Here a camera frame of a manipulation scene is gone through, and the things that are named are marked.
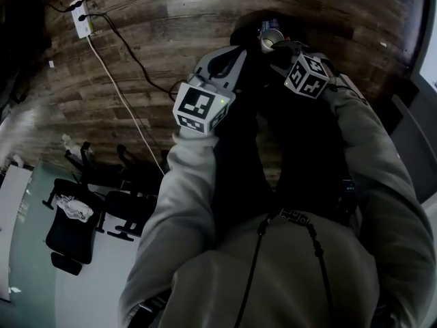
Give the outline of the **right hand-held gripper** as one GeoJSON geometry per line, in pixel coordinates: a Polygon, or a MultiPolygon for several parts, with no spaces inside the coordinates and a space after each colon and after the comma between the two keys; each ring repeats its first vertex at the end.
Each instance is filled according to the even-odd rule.
{"type": "Polygon", "coordinates": [[[306,44],[286,40],[274,44],[272,49],[270,67],[295,94],[316,99],[334,75],[335,69],[327,56],[312,52],[306,44]]]}

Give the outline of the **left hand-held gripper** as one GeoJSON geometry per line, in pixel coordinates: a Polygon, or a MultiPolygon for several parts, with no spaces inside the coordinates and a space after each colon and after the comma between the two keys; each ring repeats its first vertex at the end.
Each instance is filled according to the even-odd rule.
{"type": "Polygon", "coordinates": [[[246,55],[241,46],[226,46],[199,60],[191,78],[181,83],[173,106],[180,127],[203,135],[215,129],[235,101],[246,55]]]}

